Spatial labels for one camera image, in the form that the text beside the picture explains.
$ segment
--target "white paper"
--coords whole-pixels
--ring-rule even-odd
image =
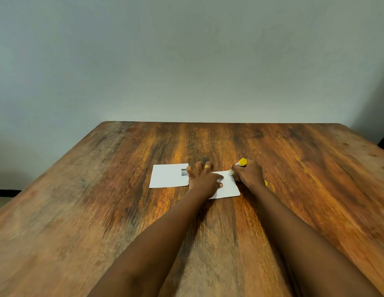
[[[219,188],[217,192],[214,194],[214,196],[211,197],[210,199],[240,196],[240,191],[235,183],[235,180],[231,175],[229,175],[228,171],[218,171],[213,173],[221,174],[224,176],[224,179],[221,180],[221,183],[224,186],[222,188]]]
[[[150,188],[173,188],[187,186],[189,177],[181,176],[181,169],[186,169],[188,164],[154,165],[152,168]]]

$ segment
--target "forearm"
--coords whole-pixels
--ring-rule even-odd
[[[105,288],[108,296],[108,284],[114,288],[116,295],[157,295],[189,225],[206,199],[201,192],[189,190],[168,212],[131,242],[97,283],[91,296],[101,291],[100,288]]]
[[[288,209],[268,188],[251,188],[268,236],[315,296],[381,296],[346,256]]]

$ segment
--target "white wall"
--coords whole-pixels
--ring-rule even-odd
[[[0,188],[105,120],[338,122],[377,143],[384,0],[0,0]]]

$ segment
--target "wood grain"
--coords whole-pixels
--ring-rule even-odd
[[[339,124],[104,122],[0,210],[0,296],[85,296],[187,187],[149,189],[154,164],[240,157],[384,295],[384,151]],[[210,200],[161,296],[291,296],[254,200]]]

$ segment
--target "glue stick cap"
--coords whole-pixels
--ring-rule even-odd
[[[240,164],[241,167],[244,167],[245,165],[247,165],[247,159],[241,158],[239,160],[239,164]]]

